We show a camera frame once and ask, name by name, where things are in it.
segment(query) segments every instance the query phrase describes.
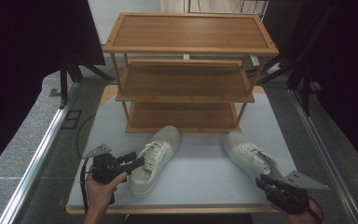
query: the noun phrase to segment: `white wall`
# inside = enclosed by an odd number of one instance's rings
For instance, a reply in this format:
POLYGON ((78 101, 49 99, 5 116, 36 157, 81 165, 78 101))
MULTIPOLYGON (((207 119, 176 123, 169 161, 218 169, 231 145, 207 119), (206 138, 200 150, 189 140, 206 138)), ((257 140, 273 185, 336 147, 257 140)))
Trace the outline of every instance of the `white wall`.
POLYGON ((120 12, 160 12, 159 0, 89 0, 101 44, 110 35, 120 12))

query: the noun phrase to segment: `white table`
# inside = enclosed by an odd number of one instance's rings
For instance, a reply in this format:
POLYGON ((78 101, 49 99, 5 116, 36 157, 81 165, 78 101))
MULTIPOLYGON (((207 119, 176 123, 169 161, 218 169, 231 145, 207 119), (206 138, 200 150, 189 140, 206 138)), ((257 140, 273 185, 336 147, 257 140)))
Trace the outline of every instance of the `white table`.
MULTIPOLYGON (((121 106, 110 98, 115 87, 103 95, 92 126, 85 153, 102 143, 110 146, 114 156, 121 156, 145 147, 152 133, 125 133, 127 121, 121 106)), ((265 93, 255 93, 255 103, 248 104, 241 120, 243 134, 264 148, 288 175, 296 169, 281 129, 265 93)), ((254 180, 227 156, 222 133, 182 133, 181 145, 163 168, 157 186, 148 197, 131 195, 129 183, 122 183, 115 193, 116 202, 109 206, 114 214, 172 213, 254 213, 272 212, 256 190, 254 180)), ((66 210, 84 214, 79 185, 79 164, 66 210)))

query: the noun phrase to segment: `white sneaker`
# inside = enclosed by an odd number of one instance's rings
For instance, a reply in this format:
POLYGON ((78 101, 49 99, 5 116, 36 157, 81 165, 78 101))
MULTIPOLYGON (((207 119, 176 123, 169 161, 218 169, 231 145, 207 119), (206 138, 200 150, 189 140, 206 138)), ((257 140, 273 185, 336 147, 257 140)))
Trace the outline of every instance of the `white sneaker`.
MULTIPOLYGON (((223 140, 223 146, 231 160, 246 172, 254 185, 255 179, 260 178, 260 175, 282 176, 276 169, 276 161, 242 133, 227 134, 223 140)), ((257 189, 265 197, 264 191, 257 189)))
POLYGON ((157 184, 165 163, 175 154, 180 145, 180 133, 173 126, 160 129, 149 140, 138 158, 145 157, 145 165, 132 171, 130 191, 134 196, 148 196, 157 184))

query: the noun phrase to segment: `wooden shoe rack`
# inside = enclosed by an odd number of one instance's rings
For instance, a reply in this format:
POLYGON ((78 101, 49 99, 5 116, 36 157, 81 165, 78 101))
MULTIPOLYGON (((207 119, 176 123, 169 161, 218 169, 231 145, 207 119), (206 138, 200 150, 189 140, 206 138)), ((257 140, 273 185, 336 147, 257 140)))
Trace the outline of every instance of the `wooden shoe rack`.
POLYGON ((266 57, 278 55, 257 15, 120 13, 103 47, 110 53, 126 132, 154 133, 166 125, 182 133, 239 130, 266 57), (116 54, 126 63, 120 77, 116 54), (129 53, 240 55, 242 61, 129 59, 129 53), (249 55, 263 58, 252 83, 249 55), (130 110, 126 102, 131 102, 130 110), (237 113, 234 103, 242 103, 237 113))

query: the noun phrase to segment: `human hand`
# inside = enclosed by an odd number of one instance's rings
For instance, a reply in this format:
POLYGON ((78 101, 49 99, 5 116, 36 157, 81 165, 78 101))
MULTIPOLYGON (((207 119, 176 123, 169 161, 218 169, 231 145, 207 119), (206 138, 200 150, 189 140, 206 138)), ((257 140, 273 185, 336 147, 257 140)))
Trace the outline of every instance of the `human hand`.
MULTIPOLYGON (((320 224, 319 220, 313 217, 309 212, 305 211, 301 214, 287 214, 281 208, 276 205, 272 205, 272 207, 286 215, 287 220, 290 224, 320 224)), ((322 210, 316 204, 314 200, 310 200, 310 209, 318 216, 322 217, 322 210)))
POLYGON ((117 190, 117 185, 125 180, 127 173, 116 176, 109 184, 101 184, 92 178, 92 166, 86 178, 87 197, 89 211, 85 223, 99 223, 107 211, 112 194, 117 190))

